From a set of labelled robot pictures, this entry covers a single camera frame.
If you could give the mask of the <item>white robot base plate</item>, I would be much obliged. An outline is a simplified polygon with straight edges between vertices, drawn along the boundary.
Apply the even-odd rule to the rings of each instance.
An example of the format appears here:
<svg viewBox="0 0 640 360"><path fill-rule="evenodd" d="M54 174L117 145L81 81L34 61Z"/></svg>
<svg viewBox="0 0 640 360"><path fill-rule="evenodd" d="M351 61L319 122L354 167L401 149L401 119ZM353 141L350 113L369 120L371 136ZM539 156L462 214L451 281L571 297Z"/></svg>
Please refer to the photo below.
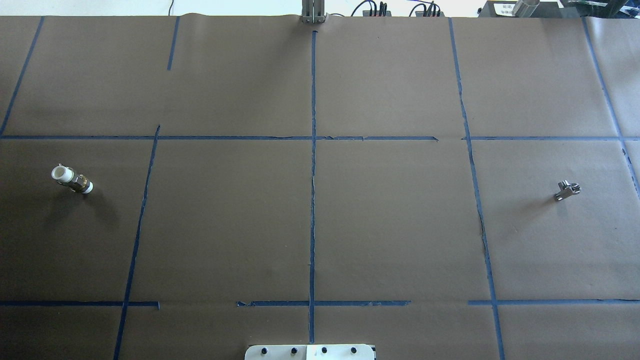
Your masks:
<svg viewBox="0 0 640 360"><path fill-rule="evenodd" d="M376 360L375 347L355 344L265 344L252 345L245 360Z"/></svg>

